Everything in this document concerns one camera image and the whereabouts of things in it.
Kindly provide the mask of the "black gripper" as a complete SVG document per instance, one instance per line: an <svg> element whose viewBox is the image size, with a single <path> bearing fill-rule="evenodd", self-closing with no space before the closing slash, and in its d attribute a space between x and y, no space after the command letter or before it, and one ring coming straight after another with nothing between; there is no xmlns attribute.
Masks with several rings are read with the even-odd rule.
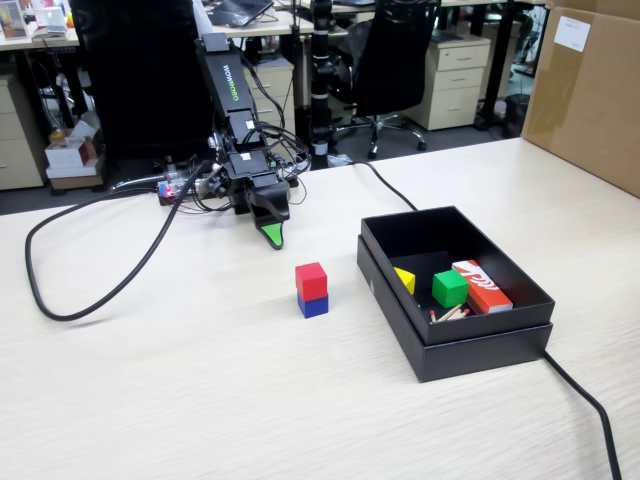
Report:
<svg viewBox="0 0 640 480"><path fill-rule="evenodd" d="M276 172L263 172L231 178L227 191L236 215L251 212L256 230L274 249L284 246L283 226L290 218L287 181Z"/></svg>

